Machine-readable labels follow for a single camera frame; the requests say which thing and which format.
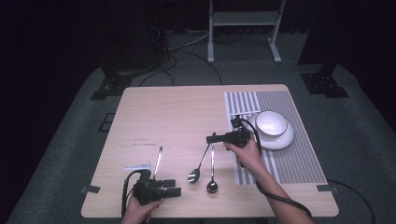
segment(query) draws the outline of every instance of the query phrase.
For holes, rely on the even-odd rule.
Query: gray carpet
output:
[[[171,47],[193,40],[195,35],[170,34]],[[300,73],[317,72],[318,65],[296,65],[305,34],[280,34],[276,41],[282,64],[274,64],[266,45],[267,34],[236,35],[243,39],[215,46],[215,63],[224,85],[285,84],[310,137],[327,178],[348,184],[361,193],[374,209],[377,223],[394,223],[396,215],[396,134],[362,92],[359,83],[342,66],[333,73],[349,98],[310,95]],[[206,45],[182,49],[206,57]],[[179,86],[219,85],[215,70],[188,53],[173,53],[177,65],[169,71]],[[173,64],[164,62],[163,68]],[[137,86],[150,74],[137,77]],[[100,158],[106,133],[98,132],[106,113],[116,112],[120,97],[91,101],[104,74],[95,70],[80,89],[54,135],[26,191],[8,223],[120,223],[119,218],[84,218],[80,214],[85,194]],[[169,86],[161,73],[143,86]],[[336,186],[337,217],[315,218],[316,223],[371,223],[365,203],[350,189]],[[153,220],[152,223],[198,223],[197,220]],[[253,219],[212,219],[205,223],[256,223]]]

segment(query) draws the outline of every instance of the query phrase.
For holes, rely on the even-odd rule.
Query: wooden table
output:
[[[122,95],[92,179],[92,186],[100,187],[100,191],[87,193],[81,214],[84,217],[120,217],[123,181],[131,173],[124,167],[150,163],[153,173],[159,148],[163,147],[156,179],[175,179],[177,187],[181,187],[181,197],[166,199],[161,208],[153,211],[153,217],[273,217],[269,203],[255,185],[235,183],[234,154],[225,150],[222,143],[214,144],[215,180],[219,191],[214,194],[206,191],[211,178],[210,154],[204,160],[198,182],[190,184],[187,181],[189,172],[197,168],[205,152],[205,138],[213,132],[230,131],[230,108],[225,103],[225,92],[284,93],[297,115],[293,125],[301,125],[300,130],[295,129],[296,134],[308,139],[284,85],[128,88]],[[318,165],[314,152],[313,155],[313,163]],[[130,187],[138,177],[131,178]],[[281,183],[290,197],[308,207],[314,217],[336,216],[338,207],[332,193],[319,191],[319,185],[327,185],[326,180]]]

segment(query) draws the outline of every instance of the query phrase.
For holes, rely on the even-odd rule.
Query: metal rack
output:
[[[283,9],[286,0],[281,0],[278,11],[261,12],[214,12],[213,0],[209,5],[209,40],[207,42],[207,61],[215,61],[213,50],[213,27],[215,26],[238,26],[238,25],[274,25],[272,36],[267,38],[268,45],[274,56],[275,63],[281,63],[279,52],[276,48],[276,36],[282,20]]]

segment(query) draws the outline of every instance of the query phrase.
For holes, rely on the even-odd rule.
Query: dark background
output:
[[[277,7],[275,0],[250,1],[217,0],[215,8]],[[165,1],[166,29],[206,29],[207,2]],[[390,0],[289,0],[281,32],[310,28],[299,64],[336,58],[395,130],[396,20],[390,4]],[[0,222],[7,220],[23,194],[82,83],[101,66],[100,57],[108,53],[102,35],[86,1],[1,1]]]

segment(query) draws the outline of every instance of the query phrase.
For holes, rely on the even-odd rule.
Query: human hand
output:
[[[230,149],[236,155],[236,161],[243,165],[248,171],[255,175],[260,170],[265,169],[260,156],[260,151],[257,148],[257,143],[254,141],[254,134],[250,135],[250,139],[244,148],[237,147],[232,143],[224,142],[223,145]]]
[[[128,202],[128,206],[126,208],[126,212],[121,224],[141,224],[143,221],[149,223],[151,211],[154,208],[159,207],[162,203],[163,199],[161,199],[160,201],[141,205],[136,197],[132,197]]]

